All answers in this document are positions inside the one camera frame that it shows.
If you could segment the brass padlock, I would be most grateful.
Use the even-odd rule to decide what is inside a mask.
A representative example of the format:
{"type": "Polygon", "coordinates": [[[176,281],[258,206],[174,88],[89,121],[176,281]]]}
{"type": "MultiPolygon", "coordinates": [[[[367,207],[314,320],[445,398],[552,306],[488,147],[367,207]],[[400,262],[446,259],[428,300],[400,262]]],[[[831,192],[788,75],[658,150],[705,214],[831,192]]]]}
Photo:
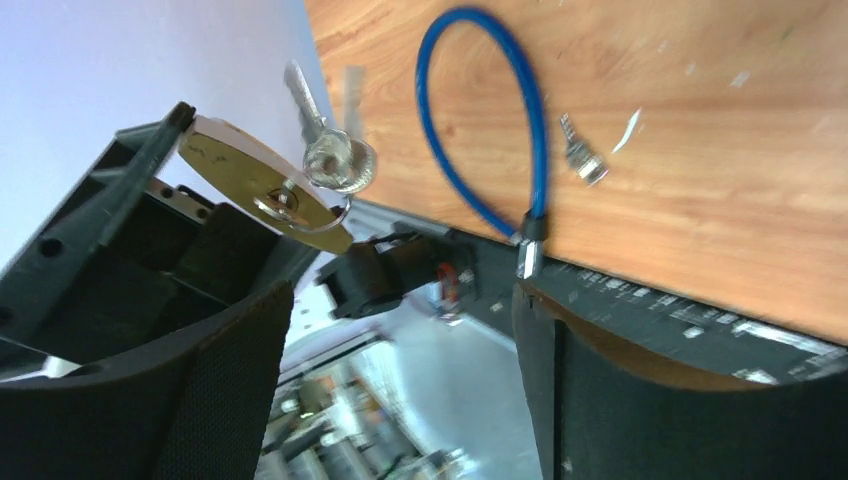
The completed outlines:
{"type": "Polygon", "coordinates": [[[352,235],[296,166],[235,125],[197,115],[177,153],[229,201],[280,233],[335,254],[352,245],[352,235]]]}

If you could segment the silver padlock keys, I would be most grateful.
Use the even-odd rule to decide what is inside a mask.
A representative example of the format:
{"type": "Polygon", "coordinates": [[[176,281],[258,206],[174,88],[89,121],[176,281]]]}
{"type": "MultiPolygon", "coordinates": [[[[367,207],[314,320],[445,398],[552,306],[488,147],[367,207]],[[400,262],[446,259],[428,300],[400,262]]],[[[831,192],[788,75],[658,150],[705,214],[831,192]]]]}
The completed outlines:
{"type": "Polygon", "coordinates": [[[339,226],[350,212],[353,196],[365,190],[373,181],[377,154],[365,141],[360,113],[365,69],[348,66],[343,72],[343,122],[332,127],[314,99],[301,67],[290,62],[284,72],[284,81],[299,109],[302,139],[305,143],[303,165],[299,172],[288,175],[280,187],[253,203],[260,211],[280,221],[295,231],[317,234],[339,226]],[[331,209],[334,220],[313,226],[298,208],[297,190],[308,187],[341,194],[344,206],[331,209]]]}

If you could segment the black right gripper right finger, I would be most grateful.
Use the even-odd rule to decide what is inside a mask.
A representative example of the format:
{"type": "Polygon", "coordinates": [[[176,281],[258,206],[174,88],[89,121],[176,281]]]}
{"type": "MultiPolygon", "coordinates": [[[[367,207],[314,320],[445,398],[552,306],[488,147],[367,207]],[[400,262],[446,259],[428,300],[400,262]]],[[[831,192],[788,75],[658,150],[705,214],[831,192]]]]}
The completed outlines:
{"type": "Polygon", "coordinates": [[[512,324],[546,479],[843,479],[847,377],[766,385],[691,367],[532,284],[512,324]]]}

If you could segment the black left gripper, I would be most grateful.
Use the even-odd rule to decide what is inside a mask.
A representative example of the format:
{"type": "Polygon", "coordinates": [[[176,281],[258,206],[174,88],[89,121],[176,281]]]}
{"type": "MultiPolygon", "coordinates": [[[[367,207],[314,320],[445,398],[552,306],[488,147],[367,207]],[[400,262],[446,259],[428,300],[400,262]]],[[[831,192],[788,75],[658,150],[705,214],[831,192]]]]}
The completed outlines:
{"type": "Polygon", "coordinates": [[[180,101],[115,132],[1,272],[1,338],[86,364],[297,281],[314,248],[156,173],[194,120],[180,101]]]}

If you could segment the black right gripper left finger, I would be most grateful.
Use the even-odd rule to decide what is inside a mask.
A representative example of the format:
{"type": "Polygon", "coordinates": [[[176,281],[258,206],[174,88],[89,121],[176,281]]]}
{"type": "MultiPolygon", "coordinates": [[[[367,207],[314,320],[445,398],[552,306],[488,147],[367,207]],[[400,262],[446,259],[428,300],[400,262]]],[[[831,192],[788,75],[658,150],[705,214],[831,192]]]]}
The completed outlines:
{"type": "Polygon", "coordinates": [[[1,387],[5,479],[250,479],[293,308],[278,282],[58,379],[1,387]]]}

